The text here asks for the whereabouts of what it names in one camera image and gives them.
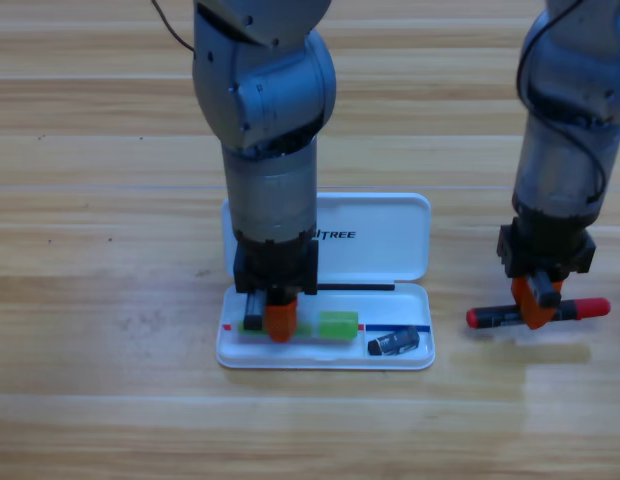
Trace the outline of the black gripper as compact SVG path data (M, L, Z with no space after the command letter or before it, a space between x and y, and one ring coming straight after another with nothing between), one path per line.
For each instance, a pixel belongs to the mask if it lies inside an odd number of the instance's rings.
M587 273L596 245L587 231L592 216L568 218L518 215L500 227L497 255L524 324L536 330L549 323L561 302L558 284Z
M318 241L313 229L296 238L252 241L237 234L233 264L236 291L247 295L241 326L286 343L297 330L298 295L318 291Z

